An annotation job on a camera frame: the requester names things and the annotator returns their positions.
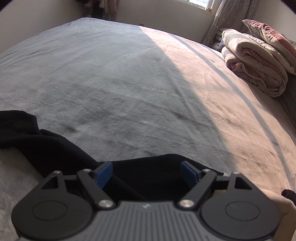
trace mattress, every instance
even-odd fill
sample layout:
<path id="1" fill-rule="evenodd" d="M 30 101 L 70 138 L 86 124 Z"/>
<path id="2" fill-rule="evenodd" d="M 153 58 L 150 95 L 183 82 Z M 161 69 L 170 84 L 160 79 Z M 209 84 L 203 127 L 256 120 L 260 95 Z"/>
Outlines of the mattress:
<path id="1" fill-rule="evenodd" d="M 176 153 L 295 191 L 280 104 L 221 53 L 162 31 L 82 18 L 31 37 L 0 55 L 0 110 L 35 115 L 96 160 Z M 40 179 L 14 147 L 0 150 L 0 240 L 17 238 L 11 210 Z"/>

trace metal screw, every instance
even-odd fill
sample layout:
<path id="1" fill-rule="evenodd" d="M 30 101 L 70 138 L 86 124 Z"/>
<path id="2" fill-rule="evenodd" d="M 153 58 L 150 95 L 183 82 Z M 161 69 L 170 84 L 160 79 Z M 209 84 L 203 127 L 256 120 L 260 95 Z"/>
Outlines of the metal screw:
<path id="1" fill-rule="evenodd" d="M 111 200 L 101 200 L 99 201 L 99 206 L 100 207 L 104 207 L 104 208 L 108 208 L 108 207 L 112 207 L 113 206 L 113 202 Z"/>
<path id="2" fill-rule="evenodd" d="M 179 204 L 181 207 L 192 207 L 194 205 L 194 202 L 192 200 L 184 199 L 180 201 Z"/>

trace white wall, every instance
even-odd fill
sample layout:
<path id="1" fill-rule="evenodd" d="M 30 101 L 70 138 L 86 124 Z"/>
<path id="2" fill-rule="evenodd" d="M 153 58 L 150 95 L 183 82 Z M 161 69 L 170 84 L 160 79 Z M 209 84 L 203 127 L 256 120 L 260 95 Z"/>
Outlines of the white wall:
<path id="1" fill-rule="evenodd" d="M 216 0 L 217 11 L 221 0 Z M 203 9 L 176 0 L 120 0 L 116 21 L 162 30 L 200 42 L 213 21 Z"/>
<path id="2" fill-rule="evenodd" d="M 258 0 L 253 20 L 265 23 L 296 41 L 296 14 L 281 0 Z"/>
<path id="3" fill-rule="evenodd" d="M 84 17 L 76 0 L 13 0 L 0 12 L 0 53 L 50 28 Z"/>

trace pillow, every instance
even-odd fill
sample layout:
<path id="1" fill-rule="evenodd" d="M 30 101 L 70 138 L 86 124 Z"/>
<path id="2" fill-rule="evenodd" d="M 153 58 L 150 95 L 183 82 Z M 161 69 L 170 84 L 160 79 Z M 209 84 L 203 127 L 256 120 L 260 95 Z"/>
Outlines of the pillow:
<path id="1" fill-rule="evenodd" d="M 296 49 L 283 35 L 265 23 L 248 19 L 243 20 L 243 23 L 249 28 L 252 36 L 277 49 L 292 66 L 296 67 Z"/>

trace gray patterned curtain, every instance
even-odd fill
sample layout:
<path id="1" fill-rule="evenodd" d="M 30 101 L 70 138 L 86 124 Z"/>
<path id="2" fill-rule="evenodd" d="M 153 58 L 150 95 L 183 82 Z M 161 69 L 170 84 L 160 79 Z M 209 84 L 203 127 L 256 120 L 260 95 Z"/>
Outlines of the gray patterned curtain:
<path id="1" fill-rule="evenodd" d="M 212 46 L 218 28 L 233 28 L 246 33 L 248 29 L 242 20 L 251 19 L 256 4 L 257 0 L 222 0 L 213 23 L 201 43 L 209 47 Z"/>

